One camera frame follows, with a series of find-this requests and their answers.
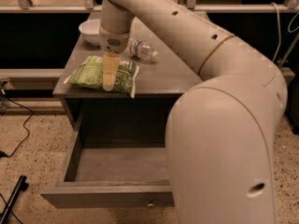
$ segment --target bowl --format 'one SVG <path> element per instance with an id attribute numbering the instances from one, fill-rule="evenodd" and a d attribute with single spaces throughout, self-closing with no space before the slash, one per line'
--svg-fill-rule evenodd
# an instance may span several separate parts
<path id="1" fill-rule="evenodd" d="M 100 19 L 87 20 L 83 22 L 78 29 L 80 30 L 82 37 L 94 46 L 100 46 L 99 43 L 99 30 Z"/>

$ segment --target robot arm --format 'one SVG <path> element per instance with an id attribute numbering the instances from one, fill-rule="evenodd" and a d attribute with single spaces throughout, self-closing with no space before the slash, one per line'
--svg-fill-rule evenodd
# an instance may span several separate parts
<path id="1" fill-rule="evenodd" d="M 276 223 L 272 148 L 287 101 L 283 75 L 170 0 L 105 0 L 102 49 L 124 50 L 134 16 L 206 80 L 178 99 L 166 125 L 178 222 Z"/>

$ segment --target water bottle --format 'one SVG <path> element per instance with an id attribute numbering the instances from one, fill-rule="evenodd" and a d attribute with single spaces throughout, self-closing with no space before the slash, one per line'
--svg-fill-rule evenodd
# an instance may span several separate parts
<path id="1" fill-rule="evenodd" d="M 156 62 L 158 52 L 153 48 L 151 43 L 137 39 L 135 37 L 130 37 L 128 42 L 128 52 L 132 56 L 140 58 L 140 60 L 145 62 Z"/>

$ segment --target speckled floor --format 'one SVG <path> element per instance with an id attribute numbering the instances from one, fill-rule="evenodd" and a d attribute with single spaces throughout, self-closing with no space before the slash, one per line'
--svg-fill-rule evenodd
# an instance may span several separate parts
<path id="1" fill-rule="evenodd" d="M 0 160 L 0 192 L 8 199 L 20 175 L 27 176 L 28 190 L 21 192 L 13 211 L 23 223 L 164 224 L 178 223 L 174 208 L 56 209 L 39 195 L 54 186 L 72 135 L 59 102 L 29 105 L 36 113 L 28 121 L 29 138 L 15 155 Z M 22 109 L 12 106 L 0 117 L 0 150 L 11 153 L 26 135 Z M 279 224 L 299 223 L 299 136 L 283 118 L 274 148 L 275 184 Z M 0 210 L 4 204 L 0 201 Z M 10 216 L 8 223 L 18 223 Z"/>

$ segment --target black cable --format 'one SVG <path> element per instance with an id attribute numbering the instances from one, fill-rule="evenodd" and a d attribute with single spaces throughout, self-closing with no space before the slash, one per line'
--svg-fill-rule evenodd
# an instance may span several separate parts
<path id="1" fill-rule="evenodd" d="M 5 152 L 3 152 L 3 151 L 0 151 L 0 158 L 1 157 L 6 157 L 6 158 L 10 158 L 12 155 L 14 155 L 14 153 L 17 151 L 17 149 L 20 147 L 20 145 L 29 137 L 29 135 L 30 135 L 30 131 L 27 129 L 27 127 L 26 127 L 26 123 L 28 122 L 28 120 L 34 115 L 34 111 L 33 110 L 31 110 L 30 108 L 28 108 L 28 107 L 26 107 L 26 106 L 24 106 L 24 105 L 21 105 L 21 104 L 19 104 L 19 103 L 17 103 L 17 102 L 15 102 L 15 101 L 13 101 L 13 100 L 11 100 L 11 99 L 9 99 L 9 98 L 7 98 L 11 103 L 13 103 L 13 104 L 15 104 L 15 105 L 18 105 L 18 106 L 20 106 L 20 107 L 22 107 L 22 108 L 24 108 L 24 109 L 26 109 L 26 110 L 28 110 L 28 111 L 30 111 L 30 116 L 26 119 L 26 121 L 23 123 L 23 125 L 22 125 L 22 127 L 27 131 L 27 134 L 26 134 L 26 136 L 19 142 L 19 144 L 17 145 L 17 147 L 13 150 L 13 152 L 10 154 L 10 155 L 8 155 L 8 154 L 6 154 Z"/>
<path id="2" fill-rule="evenodd" d="M 0 193 L 0 197 L 2 198 L 3 202 L 5 203 L 6 207 L 5 208 L 8 208 L 8 205 L 7 205 L 7 201 L 5 200 L 5 198 L 2 196 L 2 194 Z M 13 213 L 12 210 L 10 210 L 10 213 L 22 224 L 22 222 L 18 219 L 18 217 Z"/>

